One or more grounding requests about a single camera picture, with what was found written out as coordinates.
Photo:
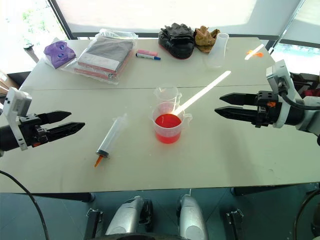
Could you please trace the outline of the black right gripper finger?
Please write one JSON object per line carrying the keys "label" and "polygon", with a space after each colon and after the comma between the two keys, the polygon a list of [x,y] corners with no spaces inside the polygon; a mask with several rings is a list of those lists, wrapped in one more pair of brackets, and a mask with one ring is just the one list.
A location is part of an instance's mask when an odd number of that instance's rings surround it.
{"label": "black right gripper finger", "polygon": [[250,93],[228,93],[221,96],[219,99],[237,106],[256,106],[257,105],[257,95]]}
{"label": "black right gripper finger", "polygon": [[225,106],[215,108],[214,111],[220,116],[237,121],[255,123],[257,120],[257,111],[251,109],[244,109],[235,106]]}

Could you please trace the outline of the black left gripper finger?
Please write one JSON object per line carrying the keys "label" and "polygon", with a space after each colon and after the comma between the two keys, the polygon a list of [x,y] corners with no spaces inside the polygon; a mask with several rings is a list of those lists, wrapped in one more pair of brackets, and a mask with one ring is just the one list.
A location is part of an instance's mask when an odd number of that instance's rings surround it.
{"label": "black left gripper finger", "polygon": [[85,126],[84,122],[69,122],[47,130],[48,142],[53,142],[77,133]]}
{"label": "black left gripper finger", "polygon": [[41,119],[42,124],[53,124],[60,122],[70,116],[72,113],[69,111],[56,110],[48,113],[41,113],[37,116]]}

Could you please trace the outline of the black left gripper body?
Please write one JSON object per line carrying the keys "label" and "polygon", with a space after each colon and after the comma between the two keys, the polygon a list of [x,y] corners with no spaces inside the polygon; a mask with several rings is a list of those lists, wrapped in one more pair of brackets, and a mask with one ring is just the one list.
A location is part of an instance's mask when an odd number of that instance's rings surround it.
{"label": "black left gripper body", "polygon": [[46,113],[32,113],[26,116],[20,116],[19,122],[19,128],[28,147],[31,146],[35,148],[49,142],[47,136],[48,131],[42,128],[42,125],[48,123]]}

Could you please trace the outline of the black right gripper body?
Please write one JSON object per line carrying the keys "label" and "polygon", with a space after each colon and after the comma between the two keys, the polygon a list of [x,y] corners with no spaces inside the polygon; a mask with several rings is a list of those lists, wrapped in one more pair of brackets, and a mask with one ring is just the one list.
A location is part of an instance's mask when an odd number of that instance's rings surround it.
{"label": "black right gripper body", "polygon": [[256,128],[273,125],[278,120],[282,107],[278,94],[273,91],[259,91],[255,103],[257,105],[254,123]]}

